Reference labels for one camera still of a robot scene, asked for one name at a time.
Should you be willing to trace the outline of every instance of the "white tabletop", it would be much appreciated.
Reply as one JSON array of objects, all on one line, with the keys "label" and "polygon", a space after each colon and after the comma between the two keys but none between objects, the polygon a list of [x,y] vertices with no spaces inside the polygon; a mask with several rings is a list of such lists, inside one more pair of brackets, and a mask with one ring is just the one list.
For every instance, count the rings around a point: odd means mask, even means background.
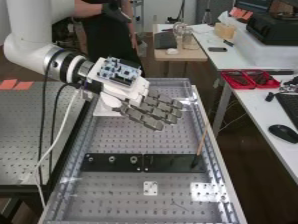
[{"label": "white tabletop", "polygon": [[[236,47],[230,47],[223,43],[223,39],[220,39],[215,33],[214,28],[208,29],[206,32],[206,24],[191,26],[194,29],[194,37],[207,54],[216,70],[228,70],[228,69],[263,69],[263,70],[288,70],[284,68],[279,68],[274,66],[255,66],[239,53]],[[207,50],[208,47],[224,47],[227,52],[210,52]]]},{"label": "white tabletop", "polygon": [[[274,76],[279,81],[287,81],[294,76]],[[267,130],[271,125],[282,124],[296,130],[278,100],[274,98],[271,102],[266,102],[264,98],[268,92],[278,92],[272,89],[255,90],[234,90],[234,95],[238,98],[254,124],[256,125],[268,145],[271,146],[279,160],[282,161],[292,179],[298,184],[298,144],[291,144],[275,137]]]}]

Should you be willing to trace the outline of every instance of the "black bar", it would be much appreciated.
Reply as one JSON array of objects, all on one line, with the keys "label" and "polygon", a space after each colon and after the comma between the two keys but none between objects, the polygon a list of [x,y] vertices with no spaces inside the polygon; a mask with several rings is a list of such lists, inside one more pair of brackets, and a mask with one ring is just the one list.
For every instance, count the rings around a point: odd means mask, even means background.
[{"label": "black bar", "polygon": [[138,173],[142,171],[142,154],[86,153],[81,171]]},{"label": "black bar", "polygon": [[146,173],[204,173],[202,156],[191,168],[192,154],[146,154],[143,155],[143,171]]}]

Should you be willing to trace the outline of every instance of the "red tray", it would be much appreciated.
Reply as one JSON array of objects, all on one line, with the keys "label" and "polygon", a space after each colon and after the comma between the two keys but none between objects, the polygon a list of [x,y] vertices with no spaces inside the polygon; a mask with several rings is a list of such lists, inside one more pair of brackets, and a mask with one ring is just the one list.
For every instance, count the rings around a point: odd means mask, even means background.
[{"label": "red tray", "polygon": [[254,82],[256,88],[272,89],[280,87],[280,83],[272,78],[272,76],[267,72],[262,70],[243,70],[242,72],[248,77],[251,82]]},{"label": "red tray", "polygon": [[220,76],[234,89],[254,89],[255,82],[239,70],[226,70],[220,72]]}]

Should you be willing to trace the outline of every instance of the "white robotic arm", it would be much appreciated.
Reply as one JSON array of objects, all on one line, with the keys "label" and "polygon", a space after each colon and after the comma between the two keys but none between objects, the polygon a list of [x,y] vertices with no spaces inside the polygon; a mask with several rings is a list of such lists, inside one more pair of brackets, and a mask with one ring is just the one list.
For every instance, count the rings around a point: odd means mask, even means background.
[{"label": "white robotic arm", "polygon": [[176,123],[182,104],[149,92],[139,66],[115,58],[86,58],[51,44],[51,23],[69,17],[74,0],[8,0],[12,33],[4,43],[9,61],[99,95],[95,116],[126,115],[153,130]]}]

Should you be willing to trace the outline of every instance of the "desk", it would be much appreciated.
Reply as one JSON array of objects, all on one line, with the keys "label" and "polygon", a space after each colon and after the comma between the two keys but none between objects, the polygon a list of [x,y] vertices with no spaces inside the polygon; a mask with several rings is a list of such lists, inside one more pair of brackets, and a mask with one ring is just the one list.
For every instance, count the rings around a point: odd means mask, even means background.
[{"label": "desk", "polygon": [[[230,47],[223,43],[223,39],[220,39],[215,33],[214,28],[211,28],[207,32],[204,32],[207,25],[194,25],[191,28],[194,29],[194,37],[210,58],[215,68],[218,71],[228,70],[228,69],[262,69],[262,70],[291,70],[288,68],[280,68],[272,66],[255,66],[239,53],[235,47]],[[208,47],[224,47],[227,52],[210,52],[207,50]]]},{"label": "desk", "polygon": [[[153,25],[153,42],[154,42],[154,34],[158,32],[159,26],[162,26],[162,29],[172,28],[172,25],[170,24],[154,24]],[[167,55],[166,50],[154,50],[155,60],[164,62],[164,76],[167,76],[167,73],[168,73],[168,62],[184,62],[184,67],[183,67],[183,74],[184,74],[188,61],[196,61],[196,62],[207,61],[207,56],[203,53],[199,46],[198,46],[199,47],[198,50],[186,50],[186,49],[182,49],[180,45],[182,43],[178,42],[179,53],[176,55]]]},{"label": "desk", "polygon": [[[53,102],[61,83],[49,82],[46,87],[46,116],[43,129],[42,153],[49,147]],[[34,213],[41,213],[38,199],[30,172],[37,163],[38,127],[41,118],[41,90],[42,83],[35,82],[26,91],[0,91],[0,196],[19,198]],[[73,89],[66,88],[61,94],[57,107],[55,133],[63,118],[63,113],[71,98]],[[55,148],[53,149],[53,172],[47,175],[47,160],[42,164],[43,187],[51,179],[57,180],[61,167],[67,156],[70,138],[75,137],[78,115],[83,101],[77,100],[73,105],[65,129]]]},{"label": "desk", "polygon": [[[287,81],[294,76],[274,76],[279,81]],[[264,98],[268,92],[276,93],[278,90],[272,89],[254,89],[254,90],[235,90],[231,89],[228,84],[224,84],[222,99],[219,102],[215,120],[212,124],[214,135],[218,135],[224,111],[228,103],[230,94],[234,93],[240,105],[243,106],[247,115],[250,116],[259,132],[263,135],[274,153],[276,154],[283,166],[286,167],[294,181],[298,184],[298,146],[296,144],[287,143],[278,137],[270,134],[267,128],[274,124],[283,124],[296,131],[294,124],[283,111],[278,100],[274,98],[271,102],[266,102]]]}]

